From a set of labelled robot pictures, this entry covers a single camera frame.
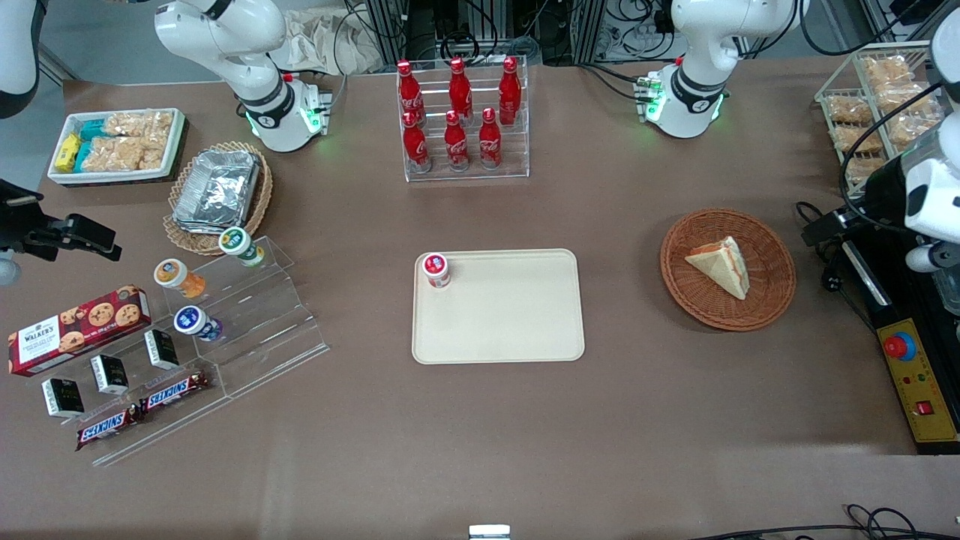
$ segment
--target table surface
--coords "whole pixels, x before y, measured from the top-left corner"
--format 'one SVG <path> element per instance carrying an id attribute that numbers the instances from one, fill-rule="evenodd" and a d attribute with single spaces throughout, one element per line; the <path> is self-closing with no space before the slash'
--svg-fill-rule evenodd
<path id="1" fill-rule="evenodd" d="M 874 337 L 820 287 L 800 239 L 795 201 L 839 204 L 837 159 L 810 105 L 838 62 L 742 62 L 723 114 L 691 140 L 639 125 L 583 71 L 535 69 L 531 177 L 482 187 L 406 184 L 394 78 L 350 79 L 329 136 L 267 153 L 275 187 L 261 228 L 296 262 L 332 350 L 107 469 L 63 444 L 35 385 L 0 378 L 0 535 L 463 538 L 470 524 L 508 523 L 520 539 L 667 540 L 844 523 L 843 503 L 956 533 L 960 458 L 912 455 Z M 66 95 L 68 111 L 180 108 L 188 157 L 256 142 L 223 84 L 70 84 Z M 25 275 L 0 289 L 4 331 L 118 284 L 156 295 L 162 258 L 204 262 L 164 235 L 169 189 L 44 181 L 47 213 L 114 228 L 124 255 L 19 258 Z M 668 295 L 660 241 L 704 207 L 755 215 L 796 260 L 796 298 L 773 326 L 714 331 Z M 413 360 L 418 255 L 554 247 L 579 261 L 583 357 Z"/>

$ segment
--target wicker basket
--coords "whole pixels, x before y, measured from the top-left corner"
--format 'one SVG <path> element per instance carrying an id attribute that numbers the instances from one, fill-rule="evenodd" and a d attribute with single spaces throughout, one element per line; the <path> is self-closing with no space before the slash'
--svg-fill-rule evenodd
<path id="1" fill-rule="evenodd" d="M 736 239 L 747 263 L 746 300 L 737 300 L 684 260 L 690 250 L 726 236 Z M 660 248 L 660 271 L 683 309 L 705 324 L 729 331 L 752 331 L 774 322 L 797 289 L 793 258 L 777 234 L 733 209 L 702 209 L 674 224 Z"/>
<path id="2" fill-rule="evenodd" d="M 250 214 L 247 216 L 247 225 L 244 226 L 244 229 L 253 236 L 256 228 L 259 227 L 260 222 L 263 221 L 264 214 L 267 213 L 267 206 L 270 205 L 270 194 L 274 190 L 274 175 L 270 171 L 267 160 L 259 150 L 246 142 L 221 142 L 214 144 L 207 148 L 207 150 L 223 150 L 225 152 L 242 150 L 255 154 L 260 158 L 260 174 L 257 177 L 256 193 L 253 194 L 253 200 L 250 203 Z M 180 171 L 180 175 L 177 177 L 177 181 L 170 190 L 170 197 L 167 199 L 170 202 L 170 210 L 177 206 L 177 201 L 183 192 L 183 183 L 186 182 L 187 177 L 190 176 L 190 171 L 193 169 L 195 159 L 196 157 L 183 167 L 183 170 Z M 174 223 L 174 216 L 172 214 L 163 218 L 163 229 L 167 232 L 167 237 L 170 238 L 171 242 L 187 251 L 207 257 L 216 257 L 224 253 L 221 251 L 220 246 L 217 245 L 218 236 L 216 234 L 188 233 Z"/>

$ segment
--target walker's cookie box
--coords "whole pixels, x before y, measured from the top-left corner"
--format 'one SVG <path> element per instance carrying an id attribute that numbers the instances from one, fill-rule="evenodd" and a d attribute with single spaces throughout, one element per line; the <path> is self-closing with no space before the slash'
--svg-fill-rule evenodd
<path id="1" fill-rule="evenodd" d="M 133 285 L 10 334 L 10 372 L 32 377 L 150 325 L 147 296 Z"/>

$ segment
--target bottle cap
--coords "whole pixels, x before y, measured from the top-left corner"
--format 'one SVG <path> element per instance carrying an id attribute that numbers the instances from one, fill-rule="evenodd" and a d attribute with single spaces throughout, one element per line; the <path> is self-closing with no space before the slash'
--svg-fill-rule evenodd
<path id="1" fill-rule="evenodd" d="M 426 256 L 423 259 L 423 272 L 431 278 L 442 276 L 446 273 L 446 257 L 439 253 Z"/>
<path id="2" fill-rule="evenodd" d="M 206 313 L 196 306 L 181 307 L 174 317 L 174 328 L 187 335 L 193 335 L 202 330 L 205 324 Z"/>
<path id="3" fill-rule="evenodd" d="M 164 259 L 154 269 L 154 281 L 161 287 L 175 288 L 186 280 L 187 269 L 176 258 Z"/>
<path id="4" fill-rule="evenodd" d="M 250 249 L 250 235 L 239 227 L 230 227 L 220 233 L 220 249 L 227 255 L 241 255 Z"/>

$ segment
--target sandwich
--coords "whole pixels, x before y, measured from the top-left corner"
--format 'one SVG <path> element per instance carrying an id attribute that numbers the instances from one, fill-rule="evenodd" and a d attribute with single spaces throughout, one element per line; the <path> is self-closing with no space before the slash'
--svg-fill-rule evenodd
<path id="1" fill-rule="evenodd" d="M 685 259 L 737 299 L 747 298 L 750 290 L 747 263 L 732 236 L 695 248 Z"/>

